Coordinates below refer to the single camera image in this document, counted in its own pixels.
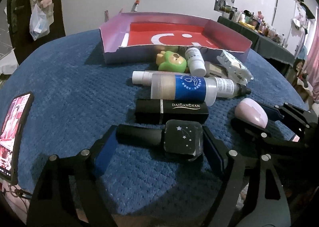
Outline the pink earbuds case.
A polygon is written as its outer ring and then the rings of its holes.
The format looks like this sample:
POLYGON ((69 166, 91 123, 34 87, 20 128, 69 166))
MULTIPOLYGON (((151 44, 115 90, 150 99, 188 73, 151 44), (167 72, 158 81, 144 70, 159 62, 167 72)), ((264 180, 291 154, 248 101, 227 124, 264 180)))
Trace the pink earbuds case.
POLYGON ((235 117, 266 128, 268 116, 264 109, 251 98, 244 98, 235 108, 235 117))

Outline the clear dropper bottle black cap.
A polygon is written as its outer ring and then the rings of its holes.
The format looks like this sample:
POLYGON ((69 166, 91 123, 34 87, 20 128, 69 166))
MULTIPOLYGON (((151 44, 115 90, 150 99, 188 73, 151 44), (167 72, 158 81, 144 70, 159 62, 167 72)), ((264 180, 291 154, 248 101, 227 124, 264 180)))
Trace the clear dropper bottle black cap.
POLYGON ((215 81, 219 98, 234 98, 251 94, 251 89, 243 84, 234 83, 230 79, 215 77, 215 81))

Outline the black star nail polish bottle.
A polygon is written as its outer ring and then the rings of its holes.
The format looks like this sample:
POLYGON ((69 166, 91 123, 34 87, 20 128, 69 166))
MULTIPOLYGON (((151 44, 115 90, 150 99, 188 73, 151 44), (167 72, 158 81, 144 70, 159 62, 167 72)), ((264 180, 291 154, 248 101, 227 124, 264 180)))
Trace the black star nail polish bottle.
POLYGON ((116 139, 120 144, 157 150, 184 161, 194 161, 203 153, 203 128, 193 121, 171 119, 163 129, 120 124, 116 139))

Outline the cartoon hair claw clip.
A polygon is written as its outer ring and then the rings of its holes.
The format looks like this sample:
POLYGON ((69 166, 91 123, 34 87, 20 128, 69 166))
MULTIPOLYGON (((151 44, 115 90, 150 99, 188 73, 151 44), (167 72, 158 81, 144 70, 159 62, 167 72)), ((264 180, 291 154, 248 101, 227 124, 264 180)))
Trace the cartoon hair claw clip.
POLYGON ((254 79, 247 67, 229 52, 222 50, 217 60, 226 69, 228 79, 235 83, 247 85, 254 79))

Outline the blue label frosted bottle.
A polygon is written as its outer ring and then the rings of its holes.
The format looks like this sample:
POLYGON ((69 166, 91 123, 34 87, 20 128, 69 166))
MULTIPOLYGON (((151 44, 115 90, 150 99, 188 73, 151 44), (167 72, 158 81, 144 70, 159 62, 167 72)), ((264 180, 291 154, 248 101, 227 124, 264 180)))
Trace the blue label frosted bottle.
POLYGON ((155 100, 196 101, 212 106, 217 97, 217 83, 213 78, 154 74, 150 97, 155 100))

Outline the black lipstick box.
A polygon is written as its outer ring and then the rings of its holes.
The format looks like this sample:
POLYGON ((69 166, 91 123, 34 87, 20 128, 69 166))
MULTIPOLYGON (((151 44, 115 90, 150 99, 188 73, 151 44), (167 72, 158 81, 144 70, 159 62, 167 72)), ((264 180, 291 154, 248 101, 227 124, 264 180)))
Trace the black lipstick box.
POLYGON ((204 124, 209 111, 205 103, 138 99, 134 115, 135 122, 140 124, 160 125, 171 119, 204 124))

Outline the brown square compact case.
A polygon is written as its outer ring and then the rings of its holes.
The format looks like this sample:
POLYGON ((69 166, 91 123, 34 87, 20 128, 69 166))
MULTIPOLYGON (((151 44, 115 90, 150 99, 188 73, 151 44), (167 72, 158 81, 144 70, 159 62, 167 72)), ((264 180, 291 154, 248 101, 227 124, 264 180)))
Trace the brown square compact case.
POLYGON ((204 62, 206 68, 206 77, 219 77, 228 78, 227 70, 218 64, 212 64, 211 62, 204 62))

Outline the smartphone with lit screen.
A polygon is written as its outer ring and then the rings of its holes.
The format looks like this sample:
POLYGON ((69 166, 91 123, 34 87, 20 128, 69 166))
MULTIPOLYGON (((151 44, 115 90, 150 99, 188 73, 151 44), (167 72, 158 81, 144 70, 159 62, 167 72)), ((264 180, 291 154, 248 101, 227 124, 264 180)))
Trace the smartphone with lit screen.
POLYGON ((18 156, 23 128, 34 101, 31 91, 16 96, 7 111, 1 128, 1 178, 10 184, 18 183, 18 156))

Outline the dark cluttered side table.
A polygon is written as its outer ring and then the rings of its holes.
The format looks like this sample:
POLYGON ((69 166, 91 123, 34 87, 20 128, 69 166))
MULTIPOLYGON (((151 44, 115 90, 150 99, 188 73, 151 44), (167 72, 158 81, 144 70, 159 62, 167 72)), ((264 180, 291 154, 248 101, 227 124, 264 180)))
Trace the dark cluttered side table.
POLYGON ((270 38, 262 36, 255 31, 222 16, 218 18, 217 22, 249 39, 252 42, 251 49, 261 55, 275 68, 280 67, 283 69, 288 65, 293 67, 295 62, 294 55, 270 38))

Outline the small white pill bottle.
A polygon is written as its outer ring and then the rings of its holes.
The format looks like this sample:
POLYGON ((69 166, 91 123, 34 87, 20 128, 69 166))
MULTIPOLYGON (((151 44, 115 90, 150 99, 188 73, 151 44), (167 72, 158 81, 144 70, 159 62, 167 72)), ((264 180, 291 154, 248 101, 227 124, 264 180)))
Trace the small white pill bottle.
POLYGON ((185 52, 185 59, 192 76, 204 77, 207 73, 204 59, 199 49, 189 48, 185 52))

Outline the white wardrobe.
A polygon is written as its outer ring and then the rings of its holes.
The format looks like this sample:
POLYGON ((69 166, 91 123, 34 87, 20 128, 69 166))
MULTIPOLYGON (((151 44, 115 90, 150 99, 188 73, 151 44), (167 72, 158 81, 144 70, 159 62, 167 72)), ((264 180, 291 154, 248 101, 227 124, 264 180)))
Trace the white wardrobe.
POLYGON ((301 0, 276 0, 271 27, 278 43, 297 56, 310 31, 313 13, 301 0))

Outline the green bear toy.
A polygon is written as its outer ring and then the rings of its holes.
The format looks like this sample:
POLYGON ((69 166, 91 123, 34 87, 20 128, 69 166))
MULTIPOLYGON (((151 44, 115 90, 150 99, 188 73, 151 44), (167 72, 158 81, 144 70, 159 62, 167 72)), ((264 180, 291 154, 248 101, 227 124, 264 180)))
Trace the green bear toy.
POLYGON ((184 57, 173 51, 161 51, 156 55, 156 64, 159 71, 184 73, 187 61, 184 57))

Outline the pink tube white cap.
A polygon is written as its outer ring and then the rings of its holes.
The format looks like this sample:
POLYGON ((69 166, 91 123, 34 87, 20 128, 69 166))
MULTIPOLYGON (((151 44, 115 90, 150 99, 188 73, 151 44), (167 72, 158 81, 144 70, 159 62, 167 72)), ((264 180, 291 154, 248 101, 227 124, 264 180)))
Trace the pink tube white cap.
POLYGON ((132 83, 134 85, 151 86, 151 81, 153 74, 164 74, 164 75, 185 75, 185 73, 180 72, 168 72, 168 71, 133 71, 132 72, 132 83))

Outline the purple cardboard box tray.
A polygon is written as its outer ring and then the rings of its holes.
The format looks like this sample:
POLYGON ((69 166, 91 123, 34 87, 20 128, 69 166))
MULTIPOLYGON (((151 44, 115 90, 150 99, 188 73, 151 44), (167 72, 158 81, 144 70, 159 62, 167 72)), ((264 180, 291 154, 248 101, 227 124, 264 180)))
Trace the purple cardboard box tray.
POLYGON ((107 64, 153 62, 171 50, 183 55, 191 47, 216 62, 226 50, 245 62, 251 41, 210 19, 170 13, 120 13, 99 28, 107 64))

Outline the clear plastic bag on door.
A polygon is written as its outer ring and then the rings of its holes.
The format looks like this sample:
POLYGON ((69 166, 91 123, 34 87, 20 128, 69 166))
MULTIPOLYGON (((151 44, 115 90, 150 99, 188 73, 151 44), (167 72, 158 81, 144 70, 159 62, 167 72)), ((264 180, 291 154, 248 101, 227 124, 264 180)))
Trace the clear plastic bag on door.
POLYGON ((48 35, 48 33, 50 32, 46 14, 37 4, 35 4, 31 13, 29 29, 30 35, 32 36, 34 41, 48 35))

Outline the orange tipped stick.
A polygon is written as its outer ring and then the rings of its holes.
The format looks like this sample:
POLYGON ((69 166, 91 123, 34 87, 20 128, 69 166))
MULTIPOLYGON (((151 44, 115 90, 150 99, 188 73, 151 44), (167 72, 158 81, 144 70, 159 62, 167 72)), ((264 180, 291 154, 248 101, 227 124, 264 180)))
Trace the orange tipped stick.
POLYGON ((138 11, 138 6, 139 6, 140 0, 136 0, 134 3, 134 7, 133 7, 133 12, 137 12, 138 11))

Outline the dark wooden door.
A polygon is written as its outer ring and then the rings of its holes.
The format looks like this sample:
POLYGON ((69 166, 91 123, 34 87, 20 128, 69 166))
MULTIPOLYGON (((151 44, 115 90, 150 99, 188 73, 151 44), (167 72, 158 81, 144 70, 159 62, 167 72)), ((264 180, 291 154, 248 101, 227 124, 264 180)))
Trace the dark wooden door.
POLYGON ((61 0, 53 0, 54 22, 50 26, 49 34, 36 41, 29 33, 30 17, 30 0, 7 0, 9 34, 18 64, 21 64, 38 47, 66 35, 61 0))

